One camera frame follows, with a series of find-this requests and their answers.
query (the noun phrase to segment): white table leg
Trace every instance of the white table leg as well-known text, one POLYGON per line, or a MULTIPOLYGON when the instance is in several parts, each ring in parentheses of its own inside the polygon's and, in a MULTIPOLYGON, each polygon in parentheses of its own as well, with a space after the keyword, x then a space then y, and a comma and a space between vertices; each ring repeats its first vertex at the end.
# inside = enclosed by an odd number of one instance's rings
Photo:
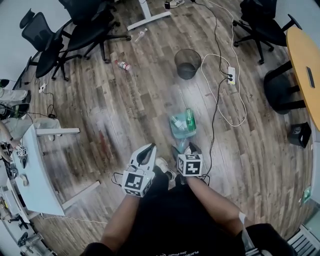
POLYGON ((78 134, 80 133, 79 128, 59 128, 59 129, 35 129, 36 135, 44 136, 44 135, 58 135, 58 134, 78 134))
POLYGON ((87 194, 89 194, 92 190, 94 190, 96 187, 100 185, 100 181, 96 181, 92 185, 88 186, 86 189, 82 190, 80 193, 76 194, 74 197, 69 199, 68 201, 64 202, 62 204, 63 210, 66 210, 70 206, 72 206, 76 201, 79 199, 85 197, 87 194))
POLYGON ((171 12, 170 11, 166 11, 166 12, 163 12, 163 13, 160 13, 160 14, 157 14, 155 16, 151 16, 151 13, 150 13, 150 10, 149 10, 149 7, 148 7, 148 3, 146 0, 138 0, 140 2, 140 5, 141 5, 141 8, 142 8, 142 11, 143 11, 143 15, 144 15, 144 18, 143 20, 140 20, 130 26, 127 27, 128 30, 133 30, 135 29, 136 27, 139 27, 143 24, 146 24, 146 23, 149 23, 149 22, 152 22, 152 21, 155 21, 157 19, 160 19, 160 18, 163 18, 163 17, 166 17, 166 16, 170 16, 171 15, 171 12))

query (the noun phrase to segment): white cable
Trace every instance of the white cable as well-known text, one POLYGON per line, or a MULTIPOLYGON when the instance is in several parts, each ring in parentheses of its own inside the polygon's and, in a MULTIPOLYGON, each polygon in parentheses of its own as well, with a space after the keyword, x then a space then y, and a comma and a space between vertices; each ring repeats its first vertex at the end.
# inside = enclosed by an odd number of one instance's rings
MULTIPOLYGON (((247 109, 246 109, 245 103, 244 103, 244 101, 242 100, 241 95, 240 95, 240 72, 241 72, 241 69, 240 69, 240 64, 239 64, 238 56, 237 56, 237 54, 236 54, 236 52, 235 52, 235 50, 234 50, 234 48, 233 48, 233 43, 234 43, 234 16, 233 16, 233 15, 231 14, 231 12, 228 11, 226 8, 224 8, 224 7, 216 4, 216 3, 214 3, 214 2, 211 2, 211 1, 209 1, 209 0, 206 0, 206 1, 209 2, 209 3, 211 3, 211 4, 214 4, 214 5, 218 6, 218 7, 222 8, 222 9, 224 9, 224 10, 226 10, 226 11, 231 15, 231 17, 232 17, 232 27, 231 27, 232 40, 231 40, 231 49, 232 49, 233 52, 234 52, 234 55, 235 55, 235 57, 236 57, 236 62, 238 63, 238 68, 239 68, 239 74, 238 74, 238 83, 239 83, 238 94, 239 94, 239 98, 240 98, 240 100, 241 100, 241 102, 242 102, 242 105, 243 105, 243 108, 244 108, 244 112, 245 112, 244 118, 243 118, 242 122, 240 122, 239 124, 233 125, 233 124, 230 123, 230 122, 226 119, 226 117, 222 114, 222 112, 220 111, 219 106, 217 106, 217 107, 218 107, 219 113, 220 113, 221 116, 224 118, 224 120, 227 121, 227 123, 228 123, 229 125, 231 125, 232 127, 238 127, 238 126, 242 125, 243 122, 246 120, 246 118, 247 118, 247 109)), ((204 76, 204 78, 205 78, 205 80, 206 80, 206 83, 207 83, 207 85, 208 85, 208 88, 209 88, 211 94, 213 95, 213 98, 214 98, 215 102, 217 103, 216 96, 215 96, 214 93, 212 92, 212 90, 211 90, 211 88, 210 88, 210 85, 209 85, 209 82, 208 82, 208 79, 206 78, 205 73, 204 73, 203 70, 202 70, 202 66, 203 66, 203 64, 204 64, 204 62, 205 62, 205 59, 206 59, 206 57, 209 56, 209 55, 218 56, 218 57, 223 58, 224 60, 226 60, 226 59, 225 59, 224 57, 220 56, 220 55, 217 55, 217 54, 214 54, 214 53, 209 53, 209 54, 207 54, 207 55, 203 58, 203 61, 202 61, 202 63, 201 63, 201 72, 202 72, 202 74, 203 74, 203 76, 204 76)))
POLYGON ((73 217, 58 217, 58 216, 53 216, 53 217, 47 217, 47 218, 45 218, 42 214, 41 214, 41 217, 42 217, 44 220, 48 220, 48 219, 71 219, 71 220, 82 221, 82 222, 95 222, 95 223, 108 224, 107 222, 104 222, 104 221, 80 219, 80 218, 73 218, 73 217))

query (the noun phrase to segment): table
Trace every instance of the table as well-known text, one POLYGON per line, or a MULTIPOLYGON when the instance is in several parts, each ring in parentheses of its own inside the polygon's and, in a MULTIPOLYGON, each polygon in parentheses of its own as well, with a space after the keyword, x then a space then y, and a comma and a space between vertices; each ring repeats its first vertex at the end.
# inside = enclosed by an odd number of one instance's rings
POLYGON ((130 26, 127 27, 128 30, 133 30, 135 29, 136 27, 139 27, 143 24, 146 24, 146 23, 149 23, 149 22, 152 22, 152 21, 155 21, 157 19, 160 19, 160 18, 163 18, 163 17, 166 17, 166 16, 170 16, 171 15, 171 12, 170 11, 165 11, 163 13, 160 13, 160 14, 157 14, 157 15, 154 15, 154 16, 151 16, 151 13, 150 13, 150 10, 149 10, 149 7, 148 7, 148 3, 147 3, 147 0, 138 0, 139 3, 140 3, 140 6, 142 8, 142 12, 143 12, 143 15, 144 15, 144 18, 143 20, 140 20, 130 26))
POLYGON ((35 217, 38 213, 64 216, 64 210, 100 185, 100 182, 96 181, 73 198, 61 203, 47 174, 37 137, 44 135, 76 134, 79 132, 80 130, 78 128, 35 129, 34 125, 32 125, 21 140, 22 146, 27 149, 27 163, 25 168, 23 168, 20 163, 17 151, 15 150, 12 153, 18 175, 26 175, 29 182, 27 186, 24 186, 19 176, 15 179, 26 208, 36 212, 36 214, 32 214, 29 219, 35 217))
POLYGON ((264 77, 264 93, 271 107, 279 114, 290 110, 307 108, 320 130, 320 50, 301 29, 291 27, 286 34, 290 61, 264 77), (311 86, 307 67, 311 69, 314 88, 311 86), (291 86, 284 72, 293 68, 298 85, 291 86), (292 101, 293 94, 301 92, 302 100, 292 101))

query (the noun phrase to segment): chair backrest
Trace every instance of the chair backrest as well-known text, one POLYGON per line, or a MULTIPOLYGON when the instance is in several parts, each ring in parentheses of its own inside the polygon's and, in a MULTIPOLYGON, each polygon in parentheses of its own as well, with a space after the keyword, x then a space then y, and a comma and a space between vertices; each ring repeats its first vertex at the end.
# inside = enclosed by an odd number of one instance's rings
POLYGON ((48 40, 53 35, 42 12, 38 12, 22 31, 22 37, 27 39, 39 52, 46 49, 48 40))
POLYGON ((59 2, 70 14, 73 24, 79 25, 91 21, 102 0, 59 0, 59 2))
POLYGON ((244 0, 240 3, 244 20, 274 19, 276 17, 277 0, 244 0))

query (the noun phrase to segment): office chair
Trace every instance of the office chair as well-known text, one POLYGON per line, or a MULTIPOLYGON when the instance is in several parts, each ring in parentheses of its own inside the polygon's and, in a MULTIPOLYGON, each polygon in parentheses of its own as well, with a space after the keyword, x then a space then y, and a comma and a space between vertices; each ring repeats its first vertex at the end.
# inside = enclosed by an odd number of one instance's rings
POLYGON ((76 54, 67 57, 68 51, 61 51, 64 47, 62 43, 63 27, 56 33, 52 32, 44 14, 39 12, 35 15, 30 9, 21 20, 20 28, 23 29, 22 37, 28 40, 37 51, 41 52, 38 62, 28 61, 28 65, 36 66, 35 77, 41 78, 55 67, 51 79, 56 80, 55 75, 60 68, 63 79, 68 81, 64 63, 73 58, 81 58, 82 56, 76 54), (59 57, 59 54, 62 52, 64 52, 62 57, 59 57))
POLYGON ((259 50, 260 60, 259 64, 265 63, 264 54, 262 52, 261 43, 269 46, 269 52, 274 50, 271 44, 277 46, 287 46, 285 31, 291 26, 296 25, 302 30, 299 23, 290 15, 290 21, 284 26, 280 27, 274 20, 276 16, 277 0, 244 0, 241 2, 240 7, 242 11, 242 20, 233 21, 233 26, 240 26, 250 35, 235 41, 233 46, 238 47, 240 42, 254 40, 259 50))
POLYGON ((75 51, 86 46, 90 47, 86 50, 83 57, 88 60, 88 53, 97 45, 100 45, 102 59, 105 63, 110 60, 105 56, 104 42, 110 39, 125 38, 131 40, 128 34, 108 35, 114 26, 119 27, 120 23, 114 21, 110 23, 114 16, 111 14, 110 6, 105 0, 59 0, 64 8, 69 12, 72 22, 76 25, 72 34, 65 35, 70 38, 67 50, 75 51))

